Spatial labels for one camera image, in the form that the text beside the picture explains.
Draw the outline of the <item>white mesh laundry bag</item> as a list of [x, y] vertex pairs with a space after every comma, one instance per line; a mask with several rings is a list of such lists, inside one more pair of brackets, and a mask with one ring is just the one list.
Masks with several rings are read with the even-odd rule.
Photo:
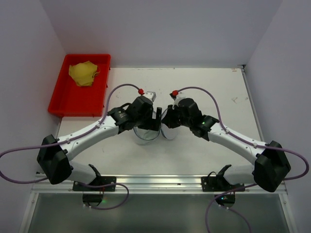
[[161, 136], [166, 140], [174, 140], [178, 133], [178, 128], [171, 129], [162, 123], [158, 131], [145, 130], [135, 127], [133, 129], [133, 139], [136, 144], [144, 146], [151, 144]]

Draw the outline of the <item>yellow bra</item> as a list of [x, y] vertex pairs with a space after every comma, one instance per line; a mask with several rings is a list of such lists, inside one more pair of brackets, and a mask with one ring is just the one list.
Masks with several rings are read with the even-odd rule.
[[69, 66], [69, 76], [79, 87], [92, 86], [100, 72], [100, 68], [90, 61]]

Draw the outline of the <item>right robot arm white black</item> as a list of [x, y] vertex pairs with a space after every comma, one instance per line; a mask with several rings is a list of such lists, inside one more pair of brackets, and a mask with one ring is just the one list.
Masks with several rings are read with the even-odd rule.
[[195, 136], [224, 146], [247, 160], [248, 166], [228, 165], [220, 172], [227, 184], [255, 183], [268, 192], [275, 192], [291, 170], [278, 142], [257, 141], [231, 130], [219, 119], [202, 114], [191, 98], [180, 98], [168, 105], [162, 123], [170, 129], [187, 127]]

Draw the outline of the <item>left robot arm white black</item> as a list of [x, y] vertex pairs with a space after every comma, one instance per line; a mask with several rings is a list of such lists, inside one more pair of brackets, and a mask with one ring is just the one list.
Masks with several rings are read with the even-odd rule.
[[52, 135], [42, 141], [37, 161], [51, 184], [65, 180], [86, 185], [102, 185], [101, 175], [93, 165], [83, 165], [73, 159], [96, 143], [129, 131], [134, 127], [158, 131], [162, 109], [153, 108], [155, 92], [146, 92], [132, 103], [111, 109], [106, 117], [72, 134], [55, 139]]

